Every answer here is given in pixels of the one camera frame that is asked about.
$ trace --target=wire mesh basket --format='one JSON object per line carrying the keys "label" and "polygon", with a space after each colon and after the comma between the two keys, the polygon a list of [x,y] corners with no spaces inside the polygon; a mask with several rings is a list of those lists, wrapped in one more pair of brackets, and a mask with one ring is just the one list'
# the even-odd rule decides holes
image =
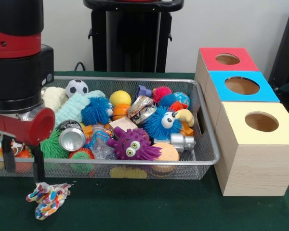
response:
{"label": "wire mesh basket", "polygon": [[[144,85],[147,89],[168,86],[172,92],[186,93],[190,97],[190,111],[196,121],[193,127],[196,145],[194,150],[181,153],[179,161],[44,159],[45,177],[200,180],[209,167],[219,160],[217,142],[201,87],[197,82],[185,79],[56,77],[51,86],[65,88],[70,80],[76,78],[85,81],[89,91],[101,90],[107,97],[117,90],[124,90],[135,99],[139,85]],[[15,160],[16,172],[8,173],[2,168],[0,176],[33,176],[33,159]]]}

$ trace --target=circular hole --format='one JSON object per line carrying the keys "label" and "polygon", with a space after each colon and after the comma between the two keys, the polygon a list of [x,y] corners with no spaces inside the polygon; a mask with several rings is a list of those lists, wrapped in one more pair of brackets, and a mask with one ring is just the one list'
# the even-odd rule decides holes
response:
{"label": "circular hole", "polygon": [[240,76],[226,79],[225,84],[229,90],[241,95],[253,95],[260,89],[255,81]]}
{"label": "circular hole", "polygon": [[235,65],[240,62],[240,59],[233,54],[219,54],[215,57],[216,61],[225,65]]}
{"label": "circular hole", "polygon": [[245,117],[248,126],[258,131],[271,132],[278,128],[278,121],[272,115],[264,112],[249,113]]}

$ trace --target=crumpled candy wrapper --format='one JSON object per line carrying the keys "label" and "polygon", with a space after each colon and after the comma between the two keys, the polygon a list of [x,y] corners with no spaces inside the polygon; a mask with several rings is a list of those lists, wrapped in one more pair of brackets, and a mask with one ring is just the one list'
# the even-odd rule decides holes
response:
{"label": "crumpled candy wrapper", "polygon": [[35,218],[44,220],[56,212],[63,205],[66,197],[70,195],[72,184],[49,185],[45,182],[37,184],[33,193],[26,197],[28,202],[36,201],[39,206],[35,209]]}

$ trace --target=stacked boxes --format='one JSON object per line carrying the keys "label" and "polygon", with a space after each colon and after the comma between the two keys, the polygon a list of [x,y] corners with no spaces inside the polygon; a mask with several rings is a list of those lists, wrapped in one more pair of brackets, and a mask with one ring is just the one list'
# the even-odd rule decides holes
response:
{"label": "stacked boxes", "polygon": [[201,48],[195,79],[221,158],[224,196],[279,196],[289,185],[289,114],[242,48]]}

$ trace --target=soccer ball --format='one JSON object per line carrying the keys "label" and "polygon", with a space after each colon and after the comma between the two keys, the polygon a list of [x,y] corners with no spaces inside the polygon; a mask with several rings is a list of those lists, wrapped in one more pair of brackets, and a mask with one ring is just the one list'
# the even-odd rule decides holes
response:
{"label": "soccer ball", "polygon": [[66,94],[71,98],[76,92],[85,95],[89,92],[87,84],[79,79],[71,80],[66,87]]}

